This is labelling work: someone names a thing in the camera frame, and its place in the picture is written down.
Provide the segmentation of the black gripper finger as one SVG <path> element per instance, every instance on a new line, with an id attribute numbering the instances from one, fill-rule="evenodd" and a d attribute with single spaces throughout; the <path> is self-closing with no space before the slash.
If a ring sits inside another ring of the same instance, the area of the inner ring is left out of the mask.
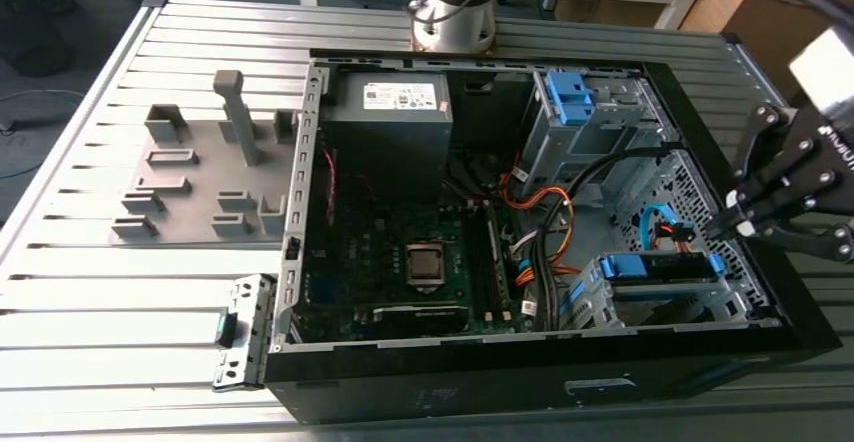
<path id="1" fill-rule="evenodd" d="M 844 264 L 853 263 L 853 225 L 836 224 L 821 231 L 792 221 L 744 221 L 737 234 L 754 238 L 789 252 L 812 255 Z"/>
<path id="2" fill-rule="evenodd" d="M 792 220 L 821 207 L 836 187 L 833 143 L 826 117 L 808 106 L 762 105 L 737 151 L 734 186 L 725 207 L 706 224 L 712 238 L 813 238 Z"/>

